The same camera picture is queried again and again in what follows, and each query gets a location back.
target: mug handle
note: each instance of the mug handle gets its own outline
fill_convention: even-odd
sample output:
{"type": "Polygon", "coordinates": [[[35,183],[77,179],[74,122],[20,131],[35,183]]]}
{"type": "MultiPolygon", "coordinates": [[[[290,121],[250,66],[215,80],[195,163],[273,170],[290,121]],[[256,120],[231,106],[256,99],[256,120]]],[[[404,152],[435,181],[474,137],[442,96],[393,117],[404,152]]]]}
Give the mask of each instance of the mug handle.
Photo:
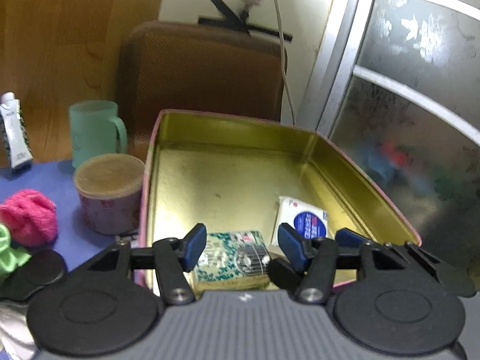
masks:
{"type": "Polygon", "coordinates": [[[121,120],[118,116],[113,116],[110,118],[110,121],[115,124],[118,131],[118,137],[120,140],[120,153],[125,154],[127,152],[127,129],[125,128],[125,124],[123,120],[121,120]]]}

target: pink scrubber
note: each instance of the pink scrubber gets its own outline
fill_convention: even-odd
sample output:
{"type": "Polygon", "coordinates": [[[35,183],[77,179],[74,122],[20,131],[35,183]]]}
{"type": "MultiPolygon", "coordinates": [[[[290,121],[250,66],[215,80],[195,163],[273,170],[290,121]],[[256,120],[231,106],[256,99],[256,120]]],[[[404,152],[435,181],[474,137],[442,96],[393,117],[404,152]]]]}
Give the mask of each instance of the pink scrubber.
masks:
{"type": "Polygon", "coordinates": [[[58,234],[57,207],[36,190],[21,190],[0,204],[0,222],[24,246],[52,242],[58,234]]]}

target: black circular mount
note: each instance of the black circular mount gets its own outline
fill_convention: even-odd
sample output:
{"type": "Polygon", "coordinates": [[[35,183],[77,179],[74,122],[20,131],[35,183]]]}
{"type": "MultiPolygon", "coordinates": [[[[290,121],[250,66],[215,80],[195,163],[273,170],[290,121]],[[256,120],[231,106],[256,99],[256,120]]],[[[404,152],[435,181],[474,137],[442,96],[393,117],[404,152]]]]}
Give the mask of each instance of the black circular mount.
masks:
{"type": "Polygon", "coordinates": [[[338,296],[334,317],[357,342],[397,356],[446,348],[465,324],[460,300],[412,271],[381,272],[349,287],[338,296]]]}
{"type": "Polygon", "coordinates": [[[157,317],[157,301],[146,288],[117,274],[88,271],[40,292],[27,323],[39,347],[81,357],[133,344],[157,317]]]}
{"type": "Polygon", "coordinates": [[[30,258],[23,274],[32,283],[47,286],[59,280],[66,273],[62,256],[53,250],[41,250],[30,258]]]}

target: blue tablecloth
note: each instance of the blue tablecloth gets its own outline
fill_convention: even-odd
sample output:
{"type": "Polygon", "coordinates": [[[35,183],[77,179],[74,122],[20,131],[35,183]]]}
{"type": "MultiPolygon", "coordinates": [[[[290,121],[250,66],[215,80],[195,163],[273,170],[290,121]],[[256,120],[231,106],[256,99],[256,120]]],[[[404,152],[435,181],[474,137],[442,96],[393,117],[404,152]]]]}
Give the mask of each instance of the blue tablecloth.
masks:
{"type": "Polygon", "coordinates": [[[57,205],[58,238],[52,247],[63,256],[69,270],[114,241],[114,237],[97,234],[83,222],[73,174],[71,161],[36,163],[18,176],[0,169],[0,203],[28,188],[42,192],[57,205]]]}

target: screw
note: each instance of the screw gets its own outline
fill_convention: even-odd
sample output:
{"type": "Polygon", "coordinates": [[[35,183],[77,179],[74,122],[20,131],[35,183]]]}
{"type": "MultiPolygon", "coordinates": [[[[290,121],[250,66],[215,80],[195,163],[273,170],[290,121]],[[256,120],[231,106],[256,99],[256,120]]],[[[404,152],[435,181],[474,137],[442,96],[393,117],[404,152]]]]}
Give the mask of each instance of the screw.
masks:
{"type": "Polygon", "coordinates": [[[191,300],[191,294],[183,288],[174,288],[170,291],[170,297],[175,304],[182,304],[191,300]]]}
{"type": "Polygon", "coordinates": [[[323,297],[323,292],[318,288],[306,288],[300,293],[300,298],[307,303],[318,302],[323,297]]]}
{"type": "Polygon", "coordinates": [[[178,238],[175,238],[175,237],[169,237],[169,238],[166,239],[166,241],[170,244],[170,246],[173,249],[176,249],[179,245],[179,242],[180,242],[180,240],[178,238]]]}
{"type": "Polygon", "coordinates": [[[315,238],[312,238],[311,241],[312,241],[313,247],[318,248],[320,247],[320,245],[324,240],[325,240],[325,237],[315,237],[315,238]]]}

